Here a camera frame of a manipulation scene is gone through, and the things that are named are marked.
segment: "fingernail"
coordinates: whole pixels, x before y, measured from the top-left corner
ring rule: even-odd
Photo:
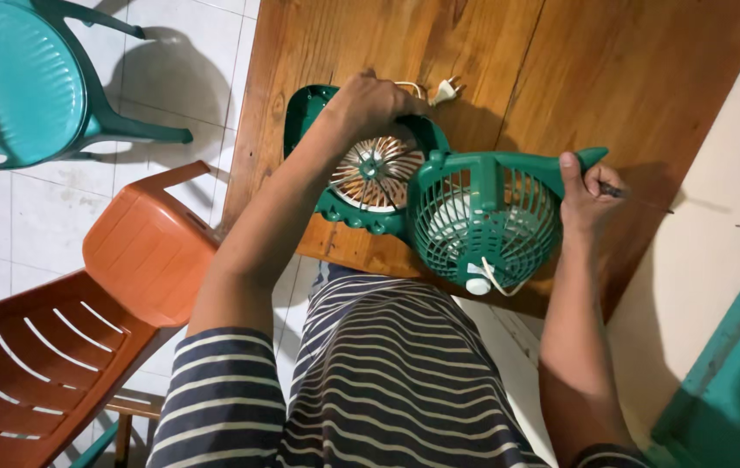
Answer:
[[[570,167],[574,163],[572,160],[572,154],[569,153],[561,154],[561,157],[559,159],[561,160],[562,167]]]

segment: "wall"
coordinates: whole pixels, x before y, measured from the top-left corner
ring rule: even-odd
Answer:
[[[740,74],[608,326],[631,431],[643,436],[740,291]]]

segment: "wooden table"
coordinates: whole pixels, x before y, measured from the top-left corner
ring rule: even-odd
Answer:
[[[467,85],[434,119],[461,152],[556,156],[608,146],[634,193],[674,200],[740,70],[738,0],[263,0],[224,208],[229,228],[282,161],[286,103],[363,68],[428,89]],[[609,314],[662,214],[630,204],[601,244]],[[298,253],[365,271],[424,277],[399,240],[314,215]],[[553,260],[514,297],[481,300],[542,316]]]

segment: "striped shirt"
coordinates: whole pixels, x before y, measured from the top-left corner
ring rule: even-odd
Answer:
[[[474,323],[423,283],[335,279],[312,297],[289,401],[271,339],[179,343],[148,466],[548,466],[532,452]],[[580,468],[645,468],[599,445]]]

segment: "hand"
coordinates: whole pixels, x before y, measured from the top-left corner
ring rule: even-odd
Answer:
[[[396,117],[425,115],[429,109],[426,101],[415,98],[393,81],[377,79],[375,71],[368,69],[350,77],[321,116],[338,125],[350,147],[362,140],[392,134]]]
[[[600,182],[627,192],[626,184],[610,166],[596,164],[582,177],[578,157],[563,153],[560,157],[561,178],[565,195],[561,204],[564,240],[578,240],[593,244],[598,238],[607,216],[623,199],[601,193]]]

